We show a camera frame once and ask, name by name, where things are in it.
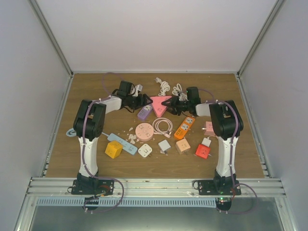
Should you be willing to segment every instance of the white power adapter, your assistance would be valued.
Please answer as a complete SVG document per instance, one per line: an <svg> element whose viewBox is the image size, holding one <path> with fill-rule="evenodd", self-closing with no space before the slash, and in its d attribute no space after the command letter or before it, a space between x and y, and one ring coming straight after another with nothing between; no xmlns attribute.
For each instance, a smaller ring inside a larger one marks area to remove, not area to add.
<svg viewBox="0 0 308 231"><path fill-rule="evenodd" d="M152 148L145 143L143 146L140 147L140 149L138 149L138 152L142 157L147 157L149 154L151 154Z"/></svg>
<svg viewBox="0 0 308 231"><path fill-rule="evenodd" d="M167 153L167 150L169 148L171 148L171 146L170 146L170 144L168 143L167 140L163 140L163 141L159 142L158 146L160 147L160 150L162 150L162 152L164 152L165 154Z"/></svg>
<svg viewBox="0 0 308 231"><path fill-rule="evenodd" d="M203 138L203 141L201 144L203 144L206 147L210 147L211 142L212 141L209 138Z"/></svg>

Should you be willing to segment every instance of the metal frame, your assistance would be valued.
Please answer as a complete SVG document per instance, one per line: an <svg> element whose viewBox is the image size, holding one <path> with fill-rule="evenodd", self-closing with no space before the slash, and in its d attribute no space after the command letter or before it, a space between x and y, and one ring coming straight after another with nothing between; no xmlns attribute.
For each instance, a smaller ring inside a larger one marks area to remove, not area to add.
<svg viewBox="0 0 308 231"><path fill-rule="evenodd" d="M74 75L72 75L71 78L68 79L67 84L66 84L66 88L65 88L65 91L64 91L64 94L63 94L63 98L61 100L61 104L60 104L60 108L59 108L59 111L58 111L58 114L57 114L57 117L56 117L56 121L55 121L53 129L52 129L50 145L49 145L48 150L47 150L46 161L44 162L41 177L44 177L46 175L46 172L47 172L47 169L48 169L50 156L51 156L52 149L53 149L56 137L57 137L58 129L59 129L59 126L60 126L60 123L61 123L61 118L62 118L62 115L63 115L63 112L64 112L64 108L65 108L66 100L67 100L67 97L68 97L68 94L69 94L69 90L71 89L71 86L72 86L73 78L74 78Z"/></svg>
<svg viewBox="0 0 308 231"><path fill-rule="evenodd" d="M261 164L264 164L266 166L266 171L268 172L268 176L272 177L271 167L270 167L268 158L265 154L265 151L264 151L264 148L263 148L263 143L262 143L259 131L257 129L257 123L256 123L256 120L254 119L253 114L252 114L252 109L251 109L251 106L249 104L247 95L245 93L242 80L239 78L238 75L235 75L235 78L236 78L236 82L237 82L239 90L240 90L240 94L242 96L242 100L243 100L244 107L245 107L245 110L246 110L246 114L247 114L247 117L248 117L248 122L249 122L249 125L250 125L250 128L251 128L252 135L253 135L254 140L255 140L255 144L256 144L256 148L257 148L257 152L258 152Z"/></svg>
<svg viewBox="0 0 308 231"><path fill-rule="evenodd" d="M281 9L282 5L284 4L284 2L285 2L285 0L276 0L273 8L270 11L270 14L268 15L267 19L265 20L265 23L263 24L263 26L262 26L262 28L261 28L261 30L260 30L256 40L254 41L252 47L250 48L247 56L244 59L243 64L240 67L240 70L238 72L239 78L241 77L243 71L247 67L251 57L254 55L256 49L258 48L260 42L264 38L264 35L268 31L270 25L272 24L272 22L276 18L277 14L278 14L279 10Z"/></svg>
<svg viewBox="0 0 308 231"><path fill-rule="evenodd" d="M26 197L15 227L16 231L29 230L31 221L35 214L36 206L59 206L59 203L65 206L80 206L84 197L80 195L71 195L67 188L72 186L73 178L32 178L26 193ZM149 206L145 201L156 201L153 206L169 206L168 202L175 201L178 205L174 206L202 206L213 207L213 200L216 195L199 196L198 190L194 189L193 181L195 179L119 179L124 184L125 199L127 201L137 201L139 205ZM294 222L290 210L286 206L286 195L280 179L238 179L242 183L250 185L258 194L258 197L275 198L278 211L281 215L285 230L296 230L292 227ZM241 198L254 198L254 194L247 188L242 187ZM109 204L104 200L115 201L120 198L122 189L118 183L115 183L114 194L106 198L101 198L101 206Z"/></svg>
<svg viewBox="0 0 308 231"><path fill-rule="evenodd" d="M64 56L64 54L63 54L63 52L60 48L55 36L53 35L53 33L52 33L52 31L51 31L51 29L50 29L50 27L49 27L49 25L48 25L48 23L47 23L47 21L44 17L44 14L41 11L37 1L36 0L28 0L28 2L30 3L34 13L37 15L39 22L42 24L43 29L45 30L48 38L50 39L53 47L55 48L56 52L58 53L59 58L62 61L62 64L66 68L66 71L69 73L70 76L72 76L73 71L71 70L71 68L70 68L70 66L69 66L69 64L68 64L68 62L67 62L67 60L66 60L66 58L65 58L65 56Z"/></svg>

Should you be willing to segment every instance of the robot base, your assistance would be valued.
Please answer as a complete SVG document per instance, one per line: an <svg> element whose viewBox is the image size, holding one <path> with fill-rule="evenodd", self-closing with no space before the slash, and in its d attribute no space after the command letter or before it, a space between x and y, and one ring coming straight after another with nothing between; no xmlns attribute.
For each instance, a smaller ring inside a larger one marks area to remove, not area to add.
<svg viewBox="0 0 308 231"><path fill-rule="evenodd" d="M72 195L112 195L114 191L113 180L99 180L93 177L85 177L77 174L77 180L73 181Z"/></svg>
<svg viewBox="0 0 308 231"><path fill-rule="evenodd" d="M238 184L239 181L236 180L236 175L233 175L235 184ZM198 180L198 191L199 195L219 195L219 196L232 196L233 188L232 178L231 177L221 177L215 170L215 177L213 180ZM241 188L234 189L235 195L241 195Z"/></svg>

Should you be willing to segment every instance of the pink power strip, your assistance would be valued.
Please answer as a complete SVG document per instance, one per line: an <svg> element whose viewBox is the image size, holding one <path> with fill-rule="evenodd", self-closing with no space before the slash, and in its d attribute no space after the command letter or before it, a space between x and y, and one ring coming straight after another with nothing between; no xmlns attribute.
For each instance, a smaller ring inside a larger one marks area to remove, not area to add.
<svg viewBox="0 0 308 231"><path fill-rule="evenodd" d="M162 117L162 115L167 110L167 107L163 106L162 102L170 99L171 96L170 95L168 95L168 96L153 96L153 97L150 97L150 98L151 98L151 100L153 100L152 107L153 107L153 110L154 110L156 116L158 118Z"/></svg>

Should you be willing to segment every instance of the yellow cube socket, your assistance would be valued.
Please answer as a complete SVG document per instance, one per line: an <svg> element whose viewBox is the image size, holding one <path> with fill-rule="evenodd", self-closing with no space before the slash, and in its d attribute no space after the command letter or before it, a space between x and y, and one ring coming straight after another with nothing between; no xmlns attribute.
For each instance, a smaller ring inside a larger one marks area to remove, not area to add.
<svg viewBox="0 0 308 231"><path fill-rule="evenodd" d="M105 153L114 159L120 155L122 149L123 145L120 144L118 141L111 141L107 144Z"/></svg>

